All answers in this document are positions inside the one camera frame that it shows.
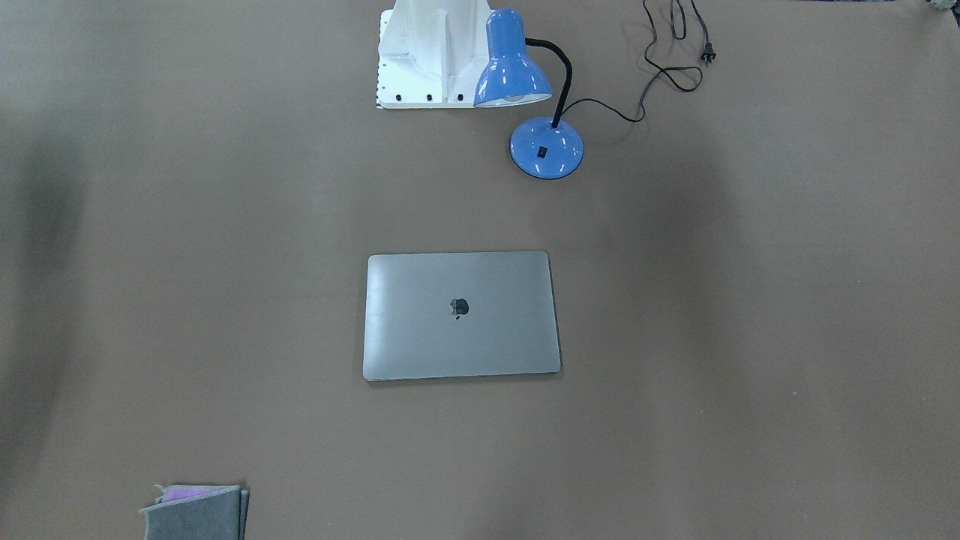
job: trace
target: folded cloth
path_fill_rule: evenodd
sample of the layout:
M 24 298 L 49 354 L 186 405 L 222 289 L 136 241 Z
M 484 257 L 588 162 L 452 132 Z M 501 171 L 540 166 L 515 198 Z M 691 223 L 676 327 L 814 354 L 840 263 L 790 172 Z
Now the folded cloth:
M 144 540 L 243 540 L 250 498 L 239 485 L 170 485 L 140 513 Z

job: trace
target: blue lamp shade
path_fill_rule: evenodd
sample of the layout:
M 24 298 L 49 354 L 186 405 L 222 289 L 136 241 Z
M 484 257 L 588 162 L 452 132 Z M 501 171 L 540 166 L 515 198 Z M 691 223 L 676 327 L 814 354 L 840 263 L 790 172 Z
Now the blue lamp shade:
M 535 103 L 553 95 L 546 75 L 527 57 L 520 13 L 496 10 L 487 19 L 490 63 L 477 81 L 474 107 L 506 107 Z

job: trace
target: silver laptop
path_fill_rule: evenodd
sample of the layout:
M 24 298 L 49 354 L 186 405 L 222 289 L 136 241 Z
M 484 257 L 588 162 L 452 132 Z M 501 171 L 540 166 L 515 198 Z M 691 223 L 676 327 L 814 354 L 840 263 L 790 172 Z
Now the silver laptop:
M 545 252 L 370 257 L 364 379 L 558 371 Z

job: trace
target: lamp base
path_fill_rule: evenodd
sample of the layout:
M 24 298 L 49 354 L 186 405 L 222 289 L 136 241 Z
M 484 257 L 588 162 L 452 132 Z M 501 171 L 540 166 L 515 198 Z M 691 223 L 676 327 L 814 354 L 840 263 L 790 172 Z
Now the lamp base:
M 572 173 L 584 158 L 584 140 L 563 120 L 554 128 L 553 117 L 531 118 L 510 137 L 510 156 L 517 167 L 541 180 L 557 180 Z

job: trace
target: apple logo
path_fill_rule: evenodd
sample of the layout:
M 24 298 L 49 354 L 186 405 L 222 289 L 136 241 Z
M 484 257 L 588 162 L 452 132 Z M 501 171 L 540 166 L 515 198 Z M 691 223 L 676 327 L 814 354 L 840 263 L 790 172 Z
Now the apple logo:
M 450 307 L 453 307 L 453 313 L 451 315 L 456 315 L 457 320 L 460 320 L 460 315 L 466 315 L 470 311 L 470 306 L 467 304 L 467 301 L 463 298 L 454 298 L 450 301 Z

